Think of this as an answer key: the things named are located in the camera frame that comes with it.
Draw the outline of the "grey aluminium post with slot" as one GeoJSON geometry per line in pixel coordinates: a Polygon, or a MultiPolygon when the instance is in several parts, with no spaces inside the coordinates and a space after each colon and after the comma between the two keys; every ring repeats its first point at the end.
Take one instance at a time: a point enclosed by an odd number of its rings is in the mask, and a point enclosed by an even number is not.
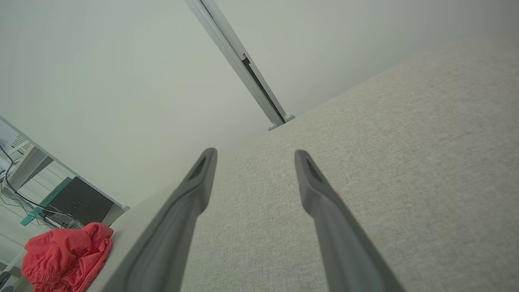
{"type": "Polygon", "coordinates": [[[269,119],[268,130],[272,131],[293,120],[295,116],[284,111],[216,0],[185,2],[269,119]]]}

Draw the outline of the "teal strip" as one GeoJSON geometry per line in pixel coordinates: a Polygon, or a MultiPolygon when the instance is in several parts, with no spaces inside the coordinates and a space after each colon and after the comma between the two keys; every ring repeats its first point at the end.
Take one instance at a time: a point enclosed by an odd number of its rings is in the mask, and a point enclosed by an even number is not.
{"type": "Polygon", "coordinates": [[[31,201],[28,198],[25,198],[21,192],[19,191],[19,197],[21,200],[25,202],[25,204],[28,206],[28,209],[26,209],[27,215],[26,217],[20,222],[23,226],[27,226],[30,224],[33,220],[39,220],[41,219],[43,221],[42,224],[46,224],[50,227],[52,227],[52,223],[50,223],[50,220],[45,217],[45,211],[49,213],[60,213],[60,214],[66,214],[70,217],[74,218],[71,214],[64,213],[63,211],[60,211],[57,207],[58,202],[58,196],[63,193],[65,188],[72,182],[72,179],[70,177],[66,177],[58,186],[56,186],[50,193],[47,194],[47,196],[40,202],[35,203],[31,201]]]}

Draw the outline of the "red shorts with white stripe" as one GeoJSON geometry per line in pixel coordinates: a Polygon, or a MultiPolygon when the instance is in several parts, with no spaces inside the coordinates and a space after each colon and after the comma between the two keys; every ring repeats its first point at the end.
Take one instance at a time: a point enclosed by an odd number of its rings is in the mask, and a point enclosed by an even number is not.
{"type": "Polygon", "coordinates": [[[33,292],[86,292],[113,247],[114,231],[102,223],[54,229],[28,240],[21,273],[33,292]]]}

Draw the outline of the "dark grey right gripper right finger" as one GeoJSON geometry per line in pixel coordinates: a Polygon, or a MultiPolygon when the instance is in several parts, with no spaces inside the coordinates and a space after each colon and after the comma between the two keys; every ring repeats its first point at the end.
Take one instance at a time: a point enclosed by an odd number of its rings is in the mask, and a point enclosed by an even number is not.
{"type": "Polygon", "coordinates": [[[405,292],[310,154],[294,153],[300,198],[313,218],[330,292],[405,292]]]}

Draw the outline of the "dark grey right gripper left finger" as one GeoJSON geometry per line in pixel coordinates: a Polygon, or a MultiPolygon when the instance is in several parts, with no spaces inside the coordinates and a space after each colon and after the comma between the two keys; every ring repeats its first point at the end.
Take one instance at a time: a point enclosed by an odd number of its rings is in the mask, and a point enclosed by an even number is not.
{"type": "Polygon", "coordinates": [[[217,150],[206,148],[123,257],[103,292],[180,292],[196,221],[209,204],[217,150]]]}

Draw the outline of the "grey power strip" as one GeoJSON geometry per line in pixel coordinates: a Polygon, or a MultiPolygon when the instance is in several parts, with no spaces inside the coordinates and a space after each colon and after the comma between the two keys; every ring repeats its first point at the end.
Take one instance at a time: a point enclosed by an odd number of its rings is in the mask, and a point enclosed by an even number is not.
{"type": "Polygon", "coordinates": [[[44,213],[46,218],[56,223],[60,228],[79,230],[84,227],[84,225],[81,222],[70,217],[69,215],[60,213],[49,213],[46,211],[44,213]]]}

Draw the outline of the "white desk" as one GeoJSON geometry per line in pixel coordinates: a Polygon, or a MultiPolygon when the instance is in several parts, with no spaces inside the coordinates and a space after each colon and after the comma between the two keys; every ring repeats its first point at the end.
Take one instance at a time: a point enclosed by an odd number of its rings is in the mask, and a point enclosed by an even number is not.
{"type": "MultiPolygon", "coordinates": [[[[20,133],[17,128],[15,128],[1,115],[0,120],[2,121],[2,124],[5,124],[6,127],[9,127],[13,131],[16,131],[22,138],[26,139],[26,142],[31,144],[29,150],[24,153],[20,161],[15,163],[13,172],[10,172],[8,175],[8,180],[12,179],[10,181],[10,184],[13,185],[16,191],[18,191],[21,187],[23,187],[28,181],[33,179],[48,165],[51,165],[54,162],[54,159],[52,156],[49,156],[45,150],[41,150],[37,145],[33,144],[33,142],[30,139],[26,138],[25,135],[20,133]]],[[[109,210],[109,212],[103,220],[104,224],[111,225],[123,213],[130,210],[130,207],[116,202],[114,199],[110,198],[108,195],[103,193],[98,187],[95,187],[85,178],[80,177],[76,172],[71,170],[68,166],[64,165],[61,161],[55,161],[54,164],[60,165],[62,168],[71,173],[74,177],[80,178],[82,181],[84,181],[84,183],[87,183],[87,185],[89,185],[90,187],[92,187],[93,189],[95,189],[100,194],[102,194],[114,203],[114,206],[111,207],[111,209],[109,210]]]]}

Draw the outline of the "black box device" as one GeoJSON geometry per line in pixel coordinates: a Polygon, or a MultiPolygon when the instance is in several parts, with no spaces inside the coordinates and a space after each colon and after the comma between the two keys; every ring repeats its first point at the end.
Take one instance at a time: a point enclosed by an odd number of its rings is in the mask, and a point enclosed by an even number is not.
{"type": "Polygon", "coordinates": [[[66,177],[51,193],[45,209],[70,215],[82,225],[100,223],[114,203],[78,177],[66,177]]]}

